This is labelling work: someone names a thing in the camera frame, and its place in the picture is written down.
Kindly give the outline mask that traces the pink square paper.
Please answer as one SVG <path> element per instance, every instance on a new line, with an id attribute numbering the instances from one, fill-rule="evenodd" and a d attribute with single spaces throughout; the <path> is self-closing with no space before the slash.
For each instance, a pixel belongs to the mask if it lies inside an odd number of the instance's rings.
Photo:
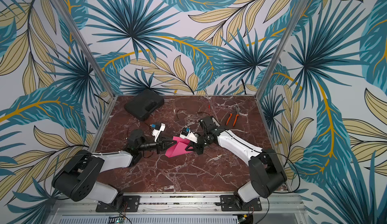
<path id="1" fill-rule="evenodd" d="M 189 139 L 183 139 L 183 138 L 180 138 L 180 137 L 177 137 L 177 136 L 174 136 L 173 137 L 173 140 L 176 141 L 176 144 L 172 147 L 170 147 L 165 155 L 168 157 L 168 158 L 172 158 L 172 157 L 176 157 L 176 156 L 180 156 L 180 155 L 185 155 L 187 153 L 190 153 L 190 151 L 186 151 L 185 148 L 188 146 L 188 144 L 190 143 L 190 140 Z"/>

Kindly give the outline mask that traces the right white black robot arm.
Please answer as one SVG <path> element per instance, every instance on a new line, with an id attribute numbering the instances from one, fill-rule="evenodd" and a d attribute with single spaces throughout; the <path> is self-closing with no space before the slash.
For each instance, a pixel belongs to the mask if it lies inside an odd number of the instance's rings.
<path id="1" fill-rule="evenodd" d="M 202 134 L 187 126 L 180 133 L 181 138 L 189 140 L 187 151 L 200 155 L 205 146 L 214 143 L 235 154 L 249 167 L 250 180 L 234 193 L 239 202 L 248 203 L 259 197 L 268 198 L 287 181 L 284 167 L 273 149 L 250 144 L 227 126 L 220 125 L 213 116 L 200 119 L 199 125 Z"/>

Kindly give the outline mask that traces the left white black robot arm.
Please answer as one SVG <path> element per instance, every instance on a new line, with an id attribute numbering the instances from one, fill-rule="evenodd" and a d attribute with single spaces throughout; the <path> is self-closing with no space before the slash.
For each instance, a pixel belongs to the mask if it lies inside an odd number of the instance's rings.
<path id="1" fill-rule="evenodd" d="M 77 152 L 55 175 L 51 185 L 72 201 L 91 199 L 112 204 L 119 199 L 119 191 L 99 183 L 97 179 L 100 173 L 133 167 L 143 157 L 142 152 L 155 150 L 160 153 L 176 143 L 162 136 L 149 140 L 142 130 L 136 129 L 127 137 L 123 150 L 109 153 Z"/>

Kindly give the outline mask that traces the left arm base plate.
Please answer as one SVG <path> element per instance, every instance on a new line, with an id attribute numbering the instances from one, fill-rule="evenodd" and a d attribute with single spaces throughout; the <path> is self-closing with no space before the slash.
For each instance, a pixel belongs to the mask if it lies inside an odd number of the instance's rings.
<path id="1" fill-rule="evenodd" d="M 97 213 L 136 213 L 140 204 L 139 195 L 120 195 L 112 203 L 98 202 Z"/>

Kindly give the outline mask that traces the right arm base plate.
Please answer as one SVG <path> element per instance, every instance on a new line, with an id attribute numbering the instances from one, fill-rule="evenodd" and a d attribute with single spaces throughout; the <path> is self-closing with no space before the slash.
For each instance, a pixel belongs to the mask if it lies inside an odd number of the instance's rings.
<path id="1" fill-rule="evenodd" d="M 254 198 L 249 202 L 244 202 L 236 195 L 221 195 L 220 204 L 223 212 L 247 212 L 247 211 L 262 211 L 262 205 L 259 198 Z"/>

